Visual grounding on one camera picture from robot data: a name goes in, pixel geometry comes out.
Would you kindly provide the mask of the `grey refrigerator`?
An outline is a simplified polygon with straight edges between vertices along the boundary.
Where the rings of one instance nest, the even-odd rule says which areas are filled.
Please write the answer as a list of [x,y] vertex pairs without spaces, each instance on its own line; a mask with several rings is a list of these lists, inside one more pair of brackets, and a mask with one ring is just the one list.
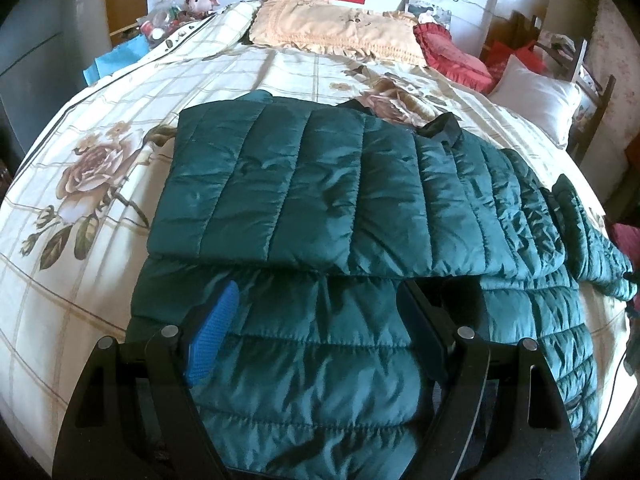
[[105,0],[17,0],[1,21],[1,157],[17,166],[111,49]]

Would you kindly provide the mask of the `white square pillow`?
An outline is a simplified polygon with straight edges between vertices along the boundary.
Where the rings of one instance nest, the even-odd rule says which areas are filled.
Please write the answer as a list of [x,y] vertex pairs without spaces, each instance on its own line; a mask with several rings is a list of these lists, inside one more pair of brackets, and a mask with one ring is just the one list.
[[536,74],[511,55],[488,99],[524,117],[565,150],[582,95],[574,82]]

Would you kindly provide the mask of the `floral cream bed sheet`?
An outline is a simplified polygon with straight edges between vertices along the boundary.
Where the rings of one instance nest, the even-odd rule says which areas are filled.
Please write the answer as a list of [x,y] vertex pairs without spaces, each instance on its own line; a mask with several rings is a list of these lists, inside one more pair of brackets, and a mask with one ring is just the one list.
[[[517,152],[543,184],[567,177],[606,236],[601,205],[570,155],[524,117],[426,68],[253,44],[260,6],[234,4],[81,91],[44,128],[2,200],[1,418],[44,470],[93,345],[129,341],[132,294],[186,108],[262,90],[354,102],[415,129],[453,114],[467,132]],[[590,316],[625,300],[589,283],[579,296],[597,364],[597,442],[601,355]]]

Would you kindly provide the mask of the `dark red cloth at bedside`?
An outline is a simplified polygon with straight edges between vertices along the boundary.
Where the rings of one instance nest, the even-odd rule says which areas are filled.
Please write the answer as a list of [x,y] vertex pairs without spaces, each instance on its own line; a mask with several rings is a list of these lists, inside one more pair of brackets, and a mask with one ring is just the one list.
[[608,228],[612,242],[638,268],[640,262],[640,230],[635,226],[613,223]]

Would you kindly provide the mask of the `dark green quilted puffer jacket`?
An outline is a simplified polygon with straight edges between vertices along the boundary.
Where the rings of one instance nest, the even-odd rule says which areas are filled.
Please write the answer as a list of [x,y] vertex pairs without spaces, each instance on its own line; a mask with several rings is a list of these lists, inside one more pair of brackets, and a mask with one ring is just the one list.
[[129,341],[238,285],[239,314],[194,391],[232,469],[404,472],[433,414],[435,362],[396,307],[409,280],[486,339],[540,343],[589,463],[598,380],[579,287],[628,300],[631,263],[567,177],[543,184],[453,114],[415,129],[262,90],[186,108],[146,246]]

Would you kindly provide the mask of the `blue paper bag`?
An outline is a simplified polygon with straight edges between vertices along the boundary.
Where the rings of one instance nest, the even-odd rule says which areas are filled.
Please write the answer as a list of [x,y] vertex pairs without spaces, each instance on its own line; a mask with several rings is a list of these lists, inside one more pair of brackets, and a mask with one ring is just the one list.
[[137,63],[149,52],[150,47],[145,36],[135,36],[114,47],[110,52],[95,58],[92,64],[82,72],[85,82],[91,86],[101,78]]

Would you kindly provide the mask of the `plush toy with red hat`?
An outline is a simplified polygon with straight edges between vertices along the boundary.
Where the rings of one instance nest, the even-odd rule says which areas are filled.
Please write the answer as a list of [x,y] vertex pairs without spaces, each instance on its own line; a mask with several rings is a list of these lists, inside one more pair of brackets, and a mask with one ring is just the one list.
[[213,13],[220,3],[218,0],[186,0],[186,12],[193,16],[206,16]]

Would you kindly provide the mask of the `peach frilled pillow cover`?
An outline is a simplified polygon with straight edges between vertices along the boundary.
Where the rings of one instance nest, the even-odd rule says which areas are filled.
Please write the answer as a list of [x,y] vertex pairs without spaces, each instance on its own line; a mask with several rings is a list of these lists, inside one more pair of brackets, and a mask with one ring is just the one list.
[[414,18],[400,11],[379,14],[330,0],[265,0],[250,26],[250,41],[258,46],[423,66],[415,24]]

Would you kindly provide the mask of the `red heart-shaped cushion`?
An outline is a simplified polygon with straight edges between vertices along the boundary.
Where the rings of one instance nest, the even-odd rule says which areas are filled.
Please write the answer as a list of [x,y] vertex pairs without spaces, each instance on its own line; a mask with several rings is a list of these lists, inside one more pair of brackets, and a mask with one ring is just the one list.
[[417,24],[413,26],[413,33],[429,68],[480,93],[491,88],[494,80],[487,66],[479,58],[460,50],[444,26]]

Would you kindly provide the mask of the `wooden chair with clothes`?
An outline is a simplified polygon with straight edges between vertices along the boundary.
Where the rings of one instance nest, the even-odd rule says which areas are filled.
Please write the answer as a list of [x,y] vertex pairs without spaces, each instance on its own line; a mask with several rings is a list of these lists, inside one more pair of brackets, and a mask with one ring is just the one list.
[[539,77],[575,85],[579,103],[572,122],[567,133],[555,139],[578,165],[585,159],[616,86],[613,75],[605,82],[593,76],[586,65],[587,50],[585,39],[575,42],[565,35],[547,32],[541,28],[538,16],[528,18],[518,11],[511,14],[503,33],[483,47],[484,63],[492,77],[487,94],[499,87],[510,58],[517,58]]

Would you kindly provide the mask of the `framed photo at headboard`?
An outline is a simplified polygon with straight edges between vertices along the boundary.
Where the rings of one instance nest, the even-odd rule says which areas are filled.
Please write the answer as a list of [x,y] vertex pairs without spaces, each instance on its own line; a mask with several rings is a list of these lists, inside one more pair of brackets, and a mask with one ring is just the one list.
[[402,10],[414,16],[419,24],[435,23],[450,29],[451,11],[431,1],[402,0]]

